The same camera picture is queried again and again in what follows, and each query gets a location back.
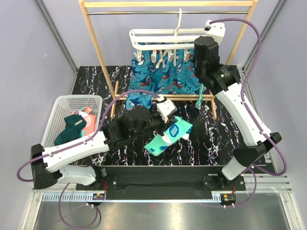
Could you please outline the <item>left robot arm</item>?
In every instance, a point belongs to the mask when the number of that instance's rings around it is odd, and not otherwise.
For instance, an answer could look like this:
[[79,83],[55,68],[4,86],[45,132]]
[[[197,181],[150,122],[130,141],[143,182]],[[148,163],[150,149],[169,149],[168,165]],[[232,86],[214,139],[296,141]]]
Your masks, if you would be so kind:
[[36,144],[31,147],[31,170],[34,188],[46,189],[57,183],[81,184],[94,190],[103,186],[103,174],[95,166],[76,166],[71,163],[96,153],[119,149],[133,142],[136,137],[153,131],[165,132],[175,123],[176,107],[158,106],[157,113],[136,106],[119,118],[98,128],[80,139],[53,147]]

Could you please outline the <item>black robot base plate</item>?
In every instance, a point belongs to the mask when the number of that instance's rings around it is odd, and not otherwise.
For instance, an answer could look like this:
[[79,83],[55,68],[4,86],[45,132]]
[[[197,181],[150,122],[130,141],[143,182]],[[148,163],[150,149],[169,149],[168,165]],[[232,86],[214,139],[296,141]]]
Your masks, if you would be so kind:
[[81,191],[106,191],[110,201],[170,201],[187,200],[201,202],[211,199],[213,194],[233,191],[250,193],[255,187],[258,193],[276,192],[276,178],[248,172],[232,182],[221,174],[220,166],[104,166],[93,185],[73,185]]

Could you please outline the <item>mint green sock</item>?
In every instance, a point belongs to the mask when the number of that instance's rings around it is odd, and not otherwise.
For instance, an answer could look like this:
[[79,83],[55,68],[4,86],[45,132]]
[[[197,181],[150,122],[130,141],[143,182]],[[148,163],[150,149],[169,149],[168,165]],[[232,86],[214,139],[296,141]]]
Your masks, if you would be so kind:
[[163,132],[157,135],[143,148],[153,156],[163,153],[168,147],[180,139],[189,139],[193,124],[187,122],[179,116],[171,118],[171,125]]
[[203,89],[204,89],[204,85],[201,83],[200,84],[200,88],[199,88],[199,98],[196,101],[195,107],[200,110],[201,109],[201,104],[203,101]]

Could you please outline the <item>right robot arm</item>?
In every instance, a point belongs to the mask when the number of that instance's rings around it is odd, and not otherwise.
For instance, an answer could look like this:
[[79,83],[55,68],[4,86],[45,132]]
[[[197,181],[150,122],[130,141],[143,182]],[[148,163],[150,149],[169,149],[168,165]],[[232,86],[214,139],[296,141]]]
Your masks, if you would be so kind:
[[243,137],[245,145],[221,170],[218,185],[224,190],[256,160],[269,152],[282,137],[261,121],[242,91],[240,75],[234,65],[220,63],[219,45],[212,37],[200,36],[194,42],[195,76],[226,107]]

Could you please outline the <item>dark teal sock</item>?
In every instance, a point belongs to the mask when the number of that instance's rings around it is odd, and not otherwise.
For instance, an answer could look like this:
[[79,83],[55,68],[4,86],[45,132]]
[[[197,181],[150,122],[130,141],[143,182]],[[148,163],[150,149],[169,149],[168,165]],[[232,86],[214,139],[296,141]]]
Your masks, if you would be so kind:
[[71,131],[69,129],[63,130],[54,140],[54,145],[58,146],[61,144],[65,144],[67,142],[70,142],[71,140]]
[[65,131],[76,132],[79,134],[83,128],[86,127],[86,121],[81,115],[72,114],[66,118],[65,121]]

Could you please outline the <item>pink sock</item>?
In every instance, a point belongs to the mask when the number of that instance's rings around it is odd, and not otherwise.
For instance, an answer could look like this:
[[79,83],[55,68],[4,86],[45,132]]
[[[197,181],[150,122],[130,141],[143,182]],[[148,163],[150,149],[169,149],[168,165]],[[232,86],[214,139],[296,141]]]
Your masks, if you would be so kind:
[[90,114],[93,110],[88,107],[88,106],[85,106],[85,107],[82,107],[81,109],[79,110],[76,110],[76,111],[73,111],[71,112],[71,115],[84,115],[84,114]]
[[86,121],[86,126],[82,129],[81,132],[82,137],[90,135],[95,131],[97,117],[95,115],[91,115],[86,112],[79,112],[79,115],[81,115],[83,119]]

